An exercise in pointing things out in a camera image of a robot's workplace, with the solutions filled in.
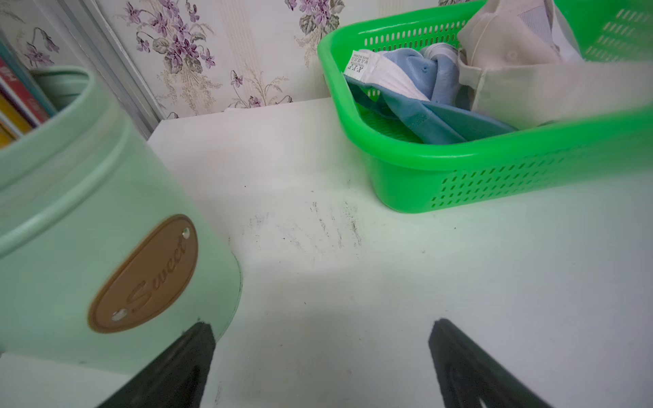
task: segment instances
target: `white fabric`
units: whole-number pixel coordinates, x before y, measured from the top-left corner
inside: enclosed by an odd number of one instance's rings
[[[364,67],[359,75],[353,76],[348,74],[347,70],[344,72],[345,75],[359,80],[364,84],[384,87],[408,98],[429,101],[429,99],[417,89],[410,77],[397,64],[393,63],[383,55],[369,50],[354,52],[364,54],[368,57],[366,67]]]
[[[436,60],[439,55],[443,55],[454,62],[458,61],[458,50],[446,42],[438,42],[436,44],[429,45],[428,47],[422,48],[420,53],[424,56],[424,58],[428,58],[432,61]]]
[[[529,129],[653,102],[653,63],[470,67],[458,59],[460,83],[476,90],[472,112]]]
[[[549,16],[547,15],[547,8],[545,5],[535,7],[529,11],[519,14],[519,18],[530,28],[542,41],[547,44],[553,44],[553,37],[551,35],[551,25],[549,24]]]
[[[549,7],[553,48],[518,17],[537,2]],[[518,129],[653,103],[653,63],[584,62],[552,0],[488,0],[458,39],[471,110]]]

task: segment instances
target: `floral wallpaper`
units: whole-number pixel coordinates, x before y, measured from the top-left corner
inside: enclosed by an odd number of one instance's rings
[[[285,0],[291,11],[297,7],[297,0]],[[300,0],[299,27],[304,37],[295,37],[295,42],[306,49],[304,62],[309,67],[311,59],[317,55],[317,44],[331,31],[340,26],[338,14],[345,8],[343,0]]]
[[[438,0],[97,0],[166,118],[329,96],[317,45]]]
[[[0,27],[30,69],[81,65],[33,0],[0,0]]]

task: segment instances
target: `book spine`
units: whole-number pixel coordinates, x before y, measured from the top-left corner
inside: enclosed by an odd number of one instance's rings
[[[5,97],[14,103],[32,125],[38,126],[50,118],[2,57],[0,57],[0,88]]]
[[[0,95],[0,121],[14,138],[19,138],[32,130],[32,126],[9,103],[7,98]]]
[[[50,102],[43,90],[41,90],[36,81],[34,81],[34,78],[32,78],[32,75],[29,73],[27,68],[25,68],[25,66],[20,62],[18,56],[9,46],[9,41],[4,34],[2,34],[2,31],[0,31],[0,57],[7,62],[12,71],[14,71],[14,74],[16,74],[18,79],[23,83],[32,96],[34,96],[41,106],[43,106],[48,115],[50,115],[50,117],[55,116],[57,113],[56,108],[52,102]]]
[[[0,149],[6,147],[13,141],[14,141],[13,137],[11,137],[9,132],[6,131],[5,128],[2,126],[2,124],[0,123]]]

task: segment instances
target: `clothing tag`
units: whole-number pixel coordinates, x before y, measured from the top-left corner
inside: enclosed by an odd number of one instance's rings
[[[351,53],[351,58],[345,68],[344,74],[350,78],[360,81],[363,74],[367,70],[370,56],[362,52],[354,51]]]

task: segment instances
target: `green plastic basket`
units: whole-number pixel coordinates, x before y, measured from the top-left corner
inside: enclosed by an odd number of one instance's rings
[[[650,0],[556,2],[590,61],[653,58]],[[641,168],[653,162],[653,106],[555,123],[461,144],[426,145],[400,122],[356,104],[342,74],[353,50],[460,46],[457,34],[483,2],[349,25],[318,46],[346,135],[363,152],[388,207],[420,213]],[[377,91],[371,90],[375,97]]]

